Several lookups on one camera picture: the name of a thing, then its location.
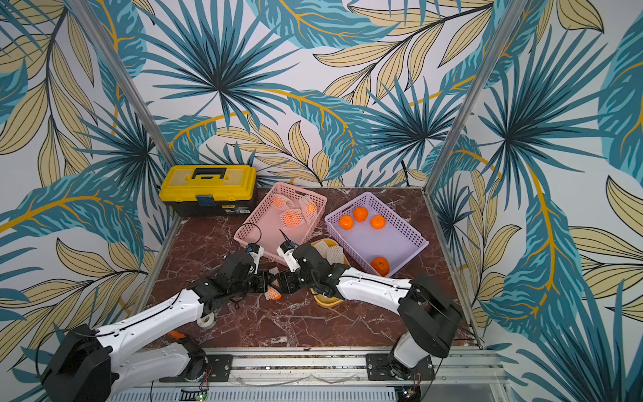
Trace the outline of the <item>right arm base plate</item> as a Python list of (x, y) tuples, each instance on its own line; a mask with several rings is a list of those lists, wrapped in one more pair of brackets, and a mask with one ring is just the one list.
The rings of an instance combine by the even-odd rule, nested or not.
[(430, 356), (426, 356), (412, 368), (406, 368), (394, 360), (391, 353), (368, 353), (365, 358), (369, 381), (418, 381), (435, 378), (435, 365)]

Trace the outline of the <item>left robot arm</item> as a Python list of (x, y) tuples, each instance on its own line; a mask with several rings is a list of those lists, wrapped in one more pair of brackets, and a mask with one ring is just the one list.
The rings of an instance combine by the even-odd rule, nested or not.
[(105, 401), (124, 390), (160, 379), (202, 382), (211, 372), (207, 354), (189, 336), (167, 347), (143, 347), (192, 322), (210, 327), (214, 313), (231, 299), (265, 291), (259, 274), (262, 247), (236, 251), (209, 276), (188, 283), (176, 295), (120, 322), (68, 331), (40, 383), (52, 401)]

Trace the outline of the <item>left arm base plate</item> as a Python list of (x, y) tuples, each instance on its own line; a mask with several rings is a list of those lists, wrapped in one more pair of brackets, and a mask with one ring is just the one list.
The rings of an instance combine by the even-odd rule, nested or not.
[(232, 369), (232, 354), (208, 354), (204, 363), (195, 370), (189, 369), (175, 377), (161, 378), (161, 383), (226, 383), (229, 381)]

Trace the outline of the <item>white foam net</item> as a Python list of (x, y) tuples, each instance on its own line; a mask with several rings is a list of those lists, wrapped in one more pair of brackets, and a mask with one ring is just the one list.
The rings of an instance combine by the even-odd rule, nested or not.
[(328, 261), (329, 264), (345, 264), (346, 257), (343, 248), (330, 240), (320, 240), (313, 247), (319, 254)]

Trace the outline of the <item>netted orange end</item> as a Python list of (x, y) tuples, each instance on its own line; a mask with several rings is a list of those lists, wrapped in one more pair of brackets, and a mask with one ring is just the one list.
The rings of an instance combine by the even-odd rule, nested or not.
[[(272, 268), (269, 270), (269, 273), (271, 275), (278, 275), (279, 269), (276, 267)], [(277, 285), (278, 285), (277, 281), (273, 281), (272, 285), (268, 286), (267, 291), (264, 293), (266, 300), (277, 301), (282, 298), (281, 293), (276, 288)]]

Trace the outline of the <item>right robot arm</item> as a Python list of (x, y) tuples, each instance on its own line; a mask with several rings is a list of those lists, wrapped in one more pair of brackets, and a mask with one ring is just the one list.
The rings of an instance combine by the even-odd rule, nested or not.
[(407, 332), (388, 354), (386, 368), (392, 375), (402, 377), (428, 357), (448, 357), (463, 313), (432, 279), (386, 278), (332, 264), (310, 243), (296, 246), (286, 241), (278, 255), (288, 267), (277, 277), (279, 293), (308, 288), (324, 297), (361, 301), (400, 316)]

